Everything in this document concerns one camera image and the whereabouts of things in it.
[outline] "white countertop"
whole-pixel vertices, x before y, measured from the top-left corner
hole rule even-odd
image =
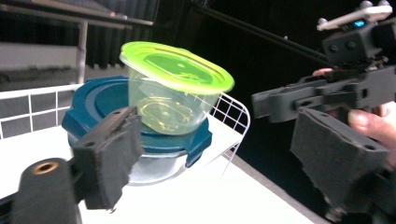
[[[213,144],[190,169],[151,186],[126,186],[110,214],[79,205],[83,223],[312,223],[308,218],[220,155],[241,140],[214,130]],[[18,189],[20,174],[46,158],[69,160],[66,132],[49,128],[0,140],[0,198]]]

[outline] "dish rack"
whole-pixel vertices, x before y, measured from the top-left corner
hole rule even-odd
[[[59,126],[65,111],[70,108],[73,93],[81,85],[0,92],[0,150],[12,150],[5,148],[2,140]],[[18,108],[21,109],[15,110],[15,104],[19,104]],[[221,125],[240,134],[240,141],[226,150],[228,153],[221,153],[229,164],[248,131],[250,125],[248,110],[242,103],[223,93],[209,112],[209,117],[217,119]]]

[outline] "blue lid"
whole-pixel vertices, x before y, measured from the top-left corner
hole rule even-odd
[[[104,77],[88,80],[78,88],[62,126],[73,145],[85,133],[114,110],[128,106],[128,78]],[[142,147],[147,153],[187,151],[186,166],[192,166],[212,142],[207,119],[194,132],[183,135],[157,133],[142,123]]]

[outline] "lime green plastic lid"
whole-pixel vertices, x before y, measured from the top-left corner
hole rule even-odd
[[[124,44],[120,59],[137,72],[176,91],[218,94],[233,88],[233,77],[223,68],[185,50],[135,41]]]

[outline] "clear plastic container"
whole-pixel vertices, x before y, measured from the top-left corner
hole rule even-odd
[[[158,133],[195,131],[233,78],[221,67],[191,52],[150,42],[122,46],[129,66],[129,105]]]

